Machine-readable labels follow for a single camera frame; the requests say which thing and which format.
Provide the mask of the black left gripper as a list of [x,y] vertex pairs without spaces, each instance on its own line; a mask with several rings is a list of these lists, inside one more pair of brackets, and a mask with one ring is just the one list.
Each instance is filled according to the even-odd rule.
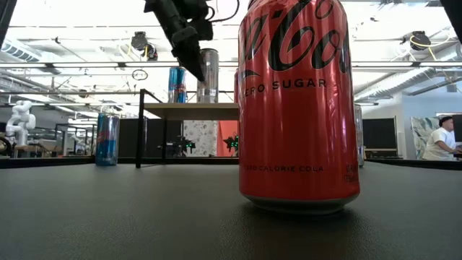
[[153,12],[165,36],[173,44],[173,55],[198,81],[204,82],[199,40],[212,40],[212,23],[206,18],[206,0],[145,0],[144,12]]

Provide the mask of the white slim Celsius can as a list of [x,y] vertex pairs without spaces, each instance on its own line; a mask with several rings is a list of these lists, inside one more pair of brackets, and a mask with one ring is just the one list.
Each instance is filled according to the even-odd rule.
[[201,70],[204,81],[197,83],[197,103],[218,103],[219,54],[213,48],[201,49]]

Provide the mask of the teal white slim can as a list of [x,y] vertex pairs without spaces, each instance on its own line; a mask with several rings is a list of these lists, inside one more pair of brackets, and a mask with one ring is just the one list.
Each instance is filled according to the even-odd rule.
[[170,68],[167,96],[169,103],[186,102],[186,70],[183,67],[174,66]]

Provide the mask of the wooden shelf black legs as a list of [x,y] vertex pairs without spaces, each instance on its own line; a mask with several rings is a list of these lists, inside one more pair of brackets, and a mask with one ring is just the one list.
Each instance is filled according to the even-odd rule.
[[[162,119],[162,156],[161,158],[144,158],[144,113],[150,112]],[[184,164],[184,165],[237,165],[238,159],[218,157],[186,157],[167,158],[167,125],[168,121],[237,121],[239,119],[238,104],[235,103],[161,103],[151,92],[139,91],[139,112],[137,119],[136,157],[137,169],[147,164]]]

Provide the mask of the floral partition panel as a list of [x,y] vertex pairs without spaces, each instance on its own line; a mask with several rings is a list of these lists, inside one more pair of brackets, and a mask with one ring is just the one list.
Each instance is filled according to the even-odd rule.
[[184,121],[183,136],[196,147],[187,149],[187,157],[209,157],[217,155],[217,121]]

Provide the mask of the orange partition panel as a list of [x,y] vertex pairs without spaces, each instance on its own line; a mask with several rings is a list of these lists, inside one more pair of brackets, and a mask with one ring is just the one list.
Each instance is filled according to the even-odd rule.
[[217,126],[217,157],[233,157],[235,149],[229,149],[224,142],[237,135],[237,121],[219,121]]

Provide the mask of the black partition panel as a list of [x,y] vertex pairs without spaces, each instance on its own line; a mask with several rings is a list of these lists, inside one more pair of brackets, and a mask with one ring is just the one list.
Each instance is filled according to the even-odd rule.
[[[127,118],[120,120],[119,138],[118,138],[118,156],[119,157],[136,157],[137,141],[136,118]],[[144,138],[144,156],[145,157],[162,157],[162,140],[164,121],[162,119],[145,119],[146,137]],[[167,123],[167,157],[174,155],[173,143],[179,140],[182,132],[181,121],[168,121]]]

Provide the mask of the black device green lights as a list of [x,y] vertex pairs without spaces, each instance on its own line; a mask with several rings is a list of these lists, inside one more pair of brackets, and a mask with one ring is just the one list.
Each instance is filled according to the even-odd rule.
[[184,136],[177,136],[171,142],[166,143],[166,156],[167,157],[186,157],[188,152],[193,152],[196,148],[196,144],[186,139]]
[[226,144],[226,148],[229,152],[238,152],[238,145],[239,145],[239,136],[229,136],[228,138],[224,139],[223,142]]

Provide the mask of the dark blue slim can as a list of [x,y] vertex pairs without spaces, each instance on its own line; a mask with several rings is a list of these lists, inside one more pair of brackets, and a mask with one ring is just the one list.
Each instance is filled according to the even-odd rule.
[[97,117],[95,164],[113,166],[118,162],[120,118],[106,113]]

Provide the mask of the black table mat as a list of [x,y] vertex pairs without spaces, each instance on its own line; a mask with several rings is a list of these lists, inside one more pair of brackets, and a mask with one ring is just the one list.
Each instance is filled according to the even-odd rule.
[[0,259],[462,260],[462,172],[370,163],[337,214],[277,214],[235,165],[0,170]]

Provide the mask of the white robot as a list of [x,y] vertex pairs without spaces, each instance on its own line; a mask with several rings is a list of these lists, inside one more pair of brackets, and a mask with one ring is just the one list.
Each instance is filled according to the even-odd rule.
[[36,126],[36,118],[30,113],[32,101],[19,100],[12,107],[11,118],[6,123],[6,138],[11,144],[25,146],[29,130]]

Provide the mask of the white yellow Celsius can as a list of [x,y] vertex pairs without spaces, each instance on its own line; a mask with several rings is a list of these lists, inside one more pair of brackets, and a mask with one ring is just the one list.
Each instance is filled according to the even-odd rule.
[[365,151],[364,151],[364,139],[363,139],[363,128],[362,128],[362,109],[358,104],[354,105],[354,117],[357,134],[357,151],[358,151],[358,165],[362,168],[365,164]]

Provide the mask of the floral painting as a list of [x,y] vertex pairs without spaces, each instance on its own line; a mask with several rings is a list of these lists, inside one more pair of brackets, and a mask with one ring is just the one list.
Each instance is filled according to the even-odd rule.
[[431,133],[439,128],[439,118],[411,117],[411,130],[414,138],[416,159],[421,160]]

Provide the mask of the person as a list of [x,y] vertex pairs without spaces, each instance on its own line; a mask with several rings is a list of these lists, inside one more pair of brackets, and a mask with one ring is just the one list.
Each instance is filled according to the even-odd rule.
[[422,159],[454,161],[454,155],[457,154],[462,154],[462,146],[456,144],[453,117],[442,117],[439,120],[439,128],[430,134]]

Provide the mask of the black monitor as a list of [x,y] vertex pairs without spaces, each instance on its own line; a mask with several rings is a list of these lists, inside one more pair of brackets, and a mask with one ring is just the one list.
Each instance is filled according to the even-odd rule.
[[462,114],[453,115],[455,141],[462,143]]

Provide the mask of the black aluminium table frame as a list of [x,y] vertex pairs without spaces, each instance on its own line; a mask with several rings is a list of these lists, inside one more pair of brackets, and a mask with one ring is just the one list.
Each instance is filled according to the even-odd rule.
[[[462,161],[430,161],[430,160],[404,160],[404,159],[367,159],[367,163],[381,163],[411,168],[429,168],[438,170],[461,170]],[[0,158],[0,169],[7,168],[34,168],[63,165],[94,164],[93,157],[48,157],[48,158]],[[236,157],[146,157],[141,164],[179,164],[179,165],[238,165]]]

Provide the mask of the black wall screen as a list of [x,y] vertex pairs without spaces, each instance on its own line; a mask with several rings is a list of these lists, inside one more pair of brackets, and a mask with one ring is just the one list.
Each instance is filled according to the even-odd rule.
[[363,119],[363,142],[368,149],[396,149],[394,118]]

